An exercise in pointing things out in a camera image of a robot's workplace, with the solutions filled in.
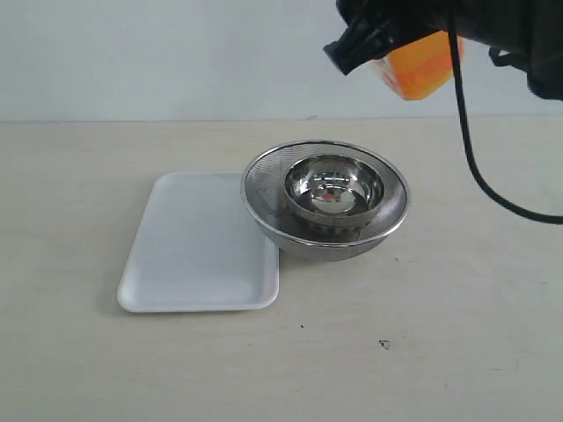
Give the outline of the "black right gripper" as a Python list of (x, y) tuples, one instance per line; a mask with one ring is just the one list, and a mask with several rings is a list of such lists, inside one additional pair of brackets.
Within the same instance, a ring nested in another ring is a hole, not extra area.
[(342, 0), (336, 8), (347, 29), (323, 51), (343, 75), (384, 58), (394, 44), (409, 44), (439, 32), (418, 1)]

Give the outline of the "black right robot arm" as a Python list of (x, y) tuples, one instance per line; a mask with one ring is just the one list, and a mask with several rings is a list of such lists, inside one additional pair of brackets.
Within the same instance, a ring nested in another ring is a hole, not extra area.
[(345, 75), (439, 31), (490, 48), (494, 64), (526, 73), (539, 98), (562, 98), (560, 1), (339, 1), (345, 32), (325, 53)]

